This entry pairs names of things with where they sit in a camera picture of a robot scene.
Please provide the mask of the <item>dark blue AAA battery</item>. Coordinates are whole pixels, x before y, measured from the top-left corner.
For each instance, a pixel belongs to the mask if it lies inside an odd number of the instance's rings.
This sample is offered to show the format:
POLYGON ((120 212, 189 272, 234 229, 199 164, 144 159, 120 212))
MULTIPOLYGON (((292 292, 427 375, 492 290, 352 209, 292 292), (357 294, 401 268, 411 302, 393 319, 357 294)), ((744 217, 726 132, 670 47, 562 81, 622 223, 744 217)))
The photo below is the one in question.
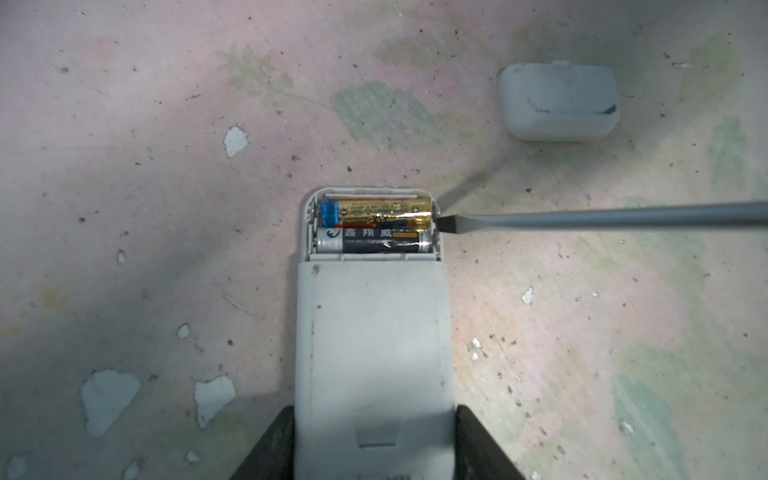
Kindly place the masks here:
POLYGON ((315 237, 318 253, 429 253, 431 248, 428 232, 401 229, 320 228, 315 237))

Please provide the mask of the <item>white battery cover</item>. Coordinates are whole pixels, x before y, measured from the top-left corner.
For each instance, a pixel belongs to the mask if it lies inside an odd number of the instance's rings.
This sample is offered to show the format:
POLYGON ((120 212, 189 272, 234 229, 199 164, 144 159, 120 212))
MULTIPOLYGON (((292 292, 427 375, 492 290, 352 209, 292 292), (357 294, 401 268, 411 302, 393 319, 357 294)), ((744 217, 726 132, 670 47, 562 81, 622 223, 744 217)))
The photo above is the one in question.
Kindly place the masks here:
POLYGON ((501 118, 515 138, 592 142, 617 126, 619 95, 607 66, 518 63, 497 75, 501 118))

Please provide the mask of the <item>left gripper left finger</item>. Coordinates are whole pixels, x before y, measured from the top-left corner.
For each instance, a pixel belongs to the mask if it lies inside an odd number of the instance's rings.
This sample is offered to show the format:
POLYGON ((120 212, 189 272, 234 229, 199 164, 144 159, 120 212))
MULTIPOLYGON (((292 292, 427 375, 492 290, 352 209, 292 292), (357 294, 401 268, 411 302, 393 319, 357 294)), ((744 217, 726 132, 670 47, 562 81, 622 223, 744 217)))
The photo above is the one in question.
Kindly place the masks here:
POLYGON ((294 407, 284 407, 250 450, 231 480, 293 480, 294 407))

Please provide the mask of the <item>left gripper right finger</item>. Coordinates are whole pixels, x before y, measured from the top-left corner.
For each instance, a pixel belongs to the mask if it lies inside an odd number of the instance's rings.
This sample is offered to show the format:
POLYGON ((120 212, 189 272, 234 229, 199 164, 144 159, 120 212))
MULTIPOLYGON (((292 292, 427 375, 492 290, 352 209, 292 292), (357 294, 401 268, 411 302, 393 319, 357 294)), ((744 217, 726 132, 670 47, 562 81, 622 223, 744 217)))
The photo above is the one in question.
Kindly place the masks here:
POLYGON ((481 421, 466 405, 455 411, 455 473, 457 480, 524 480, 481 421))

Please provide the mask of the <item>black yellow screwdriver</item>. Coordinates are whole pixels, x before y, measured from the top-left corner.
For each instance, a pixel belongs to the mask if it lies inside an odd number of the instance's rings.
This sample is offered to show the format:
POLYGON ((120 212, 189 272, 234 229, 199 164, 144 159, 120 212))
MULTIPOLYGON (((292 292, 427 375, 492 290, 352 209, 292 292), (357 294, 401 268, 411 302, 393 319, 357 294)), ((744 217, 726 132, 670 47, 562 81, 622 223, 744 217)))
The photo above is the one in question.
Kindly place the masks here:
POLYGON ((485 230, 631 230, 765 228, 765 201, 609 210, 450 215, 435 220, 448 234, 485 230))

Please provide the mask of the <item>white remote control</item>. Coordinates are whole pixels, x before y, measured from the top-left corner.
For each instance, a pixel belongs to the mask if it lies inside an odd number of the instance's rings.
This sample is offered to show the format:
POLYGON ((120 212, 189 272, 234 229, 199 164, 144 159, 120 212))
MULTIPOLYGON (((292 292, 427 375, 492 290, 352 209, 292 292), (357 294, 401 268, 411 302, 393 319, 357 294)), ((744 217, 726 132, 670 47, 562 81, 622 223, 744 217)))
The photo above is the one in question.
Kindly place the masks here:
POLYGON ((325 187, 301 217, 294 477, 450 479, 455 473, 448 272, 436 200, 413 188, 325 187), (427 198, 429 253, 315 249, 323 200, 427 198))

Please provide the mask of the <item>gold AAA battery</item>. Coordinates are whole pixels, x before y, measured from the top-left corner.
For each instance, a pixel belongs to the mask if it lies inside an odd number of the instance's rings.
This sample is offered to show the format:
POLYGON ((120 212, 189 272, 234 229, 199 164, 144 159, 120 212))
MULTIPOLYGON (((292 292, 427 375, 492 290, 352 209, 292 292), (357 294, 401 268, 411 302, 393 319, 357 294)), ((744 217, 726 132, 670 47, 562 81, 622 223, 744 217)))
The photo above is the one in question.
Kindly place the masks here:
POLYGON ((319 224, 324 228, 424 229, 433 216, 427 198, 323 200, 319 224))

